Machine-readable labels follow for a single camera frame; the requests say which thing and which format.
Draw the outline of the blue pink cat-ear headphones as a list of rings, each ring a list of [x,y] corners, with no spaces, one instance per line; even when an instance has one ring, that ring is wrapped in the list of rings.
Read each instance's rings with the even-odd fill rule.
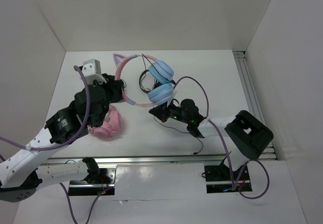
[[[148,96],[149,103],[136,103],[127,96],[125,90],[122,90],[122,100],[130,105],[140,107],[153,107],[170,102],[175,95],[174,70],[167,63],[153,56],[113,54],[116,65],[115,79],[121,80],[121,73],[125,65],[136,58],[142,58],[144,64],[144,71],[138,78],[138,86]]]

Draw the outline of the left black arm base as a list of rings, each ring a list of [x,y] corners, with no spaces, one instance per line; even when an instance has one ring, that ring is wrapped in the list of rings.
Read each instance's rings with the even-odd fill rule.
[[[99,165],[100,173],[96,180],[91,183],[86,181],[70,181],[68,195],[76,196],[113,196],[115,194],[115,183],[117,166],[115,164]]]

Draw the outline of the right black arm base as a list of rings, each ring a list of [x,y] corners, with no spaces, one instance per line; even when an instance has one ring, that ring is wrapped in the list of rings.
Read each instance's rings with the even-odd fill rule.
[[[242,192],[252,191],[248,167],[244,168],[234,190],[229,170],[222,163],[205,165],[201,176],[205,179],[207,194],[238,192],[239,188]]]

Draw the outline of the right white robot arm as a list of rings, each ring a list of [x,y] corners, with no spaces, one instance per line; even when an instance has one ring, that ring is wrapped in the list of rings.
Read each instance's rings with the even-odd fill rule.
[[[236,176],[247,161],[257,160],[274,138],[273,132],[246,110],[228,118],[209,119],[200,114],[192,99],[182,100],[179,106],[163,103],[149,113],[163,123],[168,119],[185,123],[193,137],[229,137],[235,147],[228,150],[230,160],[226,159],[220,168],[221,176],[226,180]]]

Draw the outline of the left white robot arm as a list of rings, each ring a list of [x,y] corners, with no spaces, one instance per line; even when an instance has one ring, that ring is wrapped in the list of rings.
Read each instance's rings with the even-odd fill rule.
[[[56,152],[99,127],[111,103],[122,100],[124,82],[104,74],[105,82],[86,84],[74,100],[49,118],[40,132],[15,155],[1,163],[1,200],[20,202],[37,190],[66,181],[99,180],[101,170],[93,157],[74,163],[44,166]]]

